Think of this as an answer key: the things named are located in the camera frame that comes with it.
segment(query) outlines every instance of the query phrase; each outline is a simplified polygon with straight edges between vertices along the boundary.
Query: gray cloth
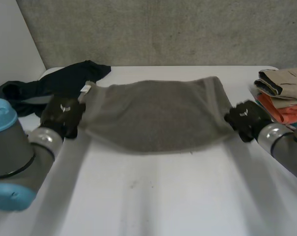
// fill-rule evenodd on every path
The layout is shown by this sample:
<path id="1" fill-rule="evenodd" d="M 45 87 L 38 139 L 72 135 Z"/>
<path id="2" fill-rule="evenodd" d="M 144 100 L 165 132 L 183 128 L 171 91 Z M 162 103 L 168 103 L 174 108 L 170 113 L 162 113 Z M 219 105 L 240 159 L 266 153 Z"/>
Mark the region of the gray cloth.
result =
<path id="1" fill-rule="evenodd" d="M 233 133 L 224 121 L 231 104 L 217 77 L 191 82 L 142 81 L 99 87 L 85 95 L 80 127 L 123 150 L 191 151 Z"/>

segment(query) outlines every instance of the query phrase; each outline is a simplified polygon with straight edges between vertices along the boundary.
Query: black cloth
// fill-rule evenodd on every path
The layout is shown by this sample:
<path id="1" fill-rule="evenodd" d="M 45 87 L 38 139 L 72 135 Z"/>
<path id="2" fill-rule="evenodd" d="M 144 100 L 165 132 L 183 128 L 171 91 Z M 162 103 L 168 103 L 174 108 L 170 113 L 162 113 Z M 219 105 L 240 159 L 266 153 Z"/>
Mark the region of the black cloth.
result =
<path id="1" fill-rule="evenodd" d="M 39 81 L 29 83 L 8 81 L 0 86 L 0 98 L 7 100 L 19 117 L 32 113 L 41 117 L 47 102 L 31 104 L 25 100 L 53 94 L 78 97 L 86 81 L 95 83 L 108 75 L 110 71 L 110 66 L 98 65 L 91 60 L 86 60 L 48 74 Z"/>

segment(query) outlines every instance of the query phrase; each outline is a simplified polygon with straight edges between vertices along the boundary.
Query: white tabletop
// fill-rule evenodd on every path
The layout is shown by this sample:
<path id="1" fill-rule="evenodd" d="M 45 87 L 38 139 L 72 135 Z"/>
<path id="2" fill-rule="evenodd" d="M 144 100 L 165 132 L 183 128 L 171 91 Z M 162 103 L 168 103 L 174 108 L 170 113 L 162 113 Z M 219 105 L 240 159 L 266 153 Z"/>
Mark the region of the white tabletop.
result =
<path id="1" fill-rule="evenodd" d="M 233 105 L 269 66 L 113 67 L 100 86 L 220 78 Z M 32 129 L 38 119 L 22 120 Z M 135 156 L 80 132 L 67 140 L 36 200 L 0 212 L 0 236 L 297 236 L 297 179 L 256 142 Z"/>

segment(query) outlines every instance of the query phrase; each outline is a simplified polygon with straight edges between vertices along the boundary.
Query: gray wall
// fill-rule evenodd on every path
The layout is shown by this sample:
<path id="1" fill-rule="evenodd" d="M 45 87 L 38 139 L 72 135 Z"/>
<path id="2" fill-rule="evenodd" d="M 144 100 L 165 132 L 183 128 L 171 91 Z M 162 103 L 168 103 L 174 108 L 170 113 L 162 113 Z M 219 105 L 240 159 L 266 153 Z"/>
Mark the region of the gray wall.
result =
<path id="1" fill-rule="evenodd" d="M 297 66 L 297 0 L 17 0 L 47 68 Z"/>

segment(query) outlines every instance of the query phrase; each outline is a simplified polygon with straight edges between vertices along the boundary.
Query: clothing tag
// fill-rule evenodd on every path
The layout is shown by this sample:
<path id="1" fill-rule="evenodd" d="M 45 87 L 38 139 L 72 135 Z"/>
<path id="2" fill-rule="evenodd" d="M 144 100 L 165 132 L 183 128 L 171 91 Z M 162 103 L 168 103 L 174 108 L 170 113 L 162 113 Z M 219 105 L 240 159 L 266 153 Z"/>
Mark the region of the clothing tag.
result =
<path id="1" fill-rule="evenodd" d="M 90 85 L 84 85 L 84 87 L 81 89 L 80 92 L 83 92 L 83 93 L 88 93 L 89 90 L 90 90 L 91 86 Z"/>

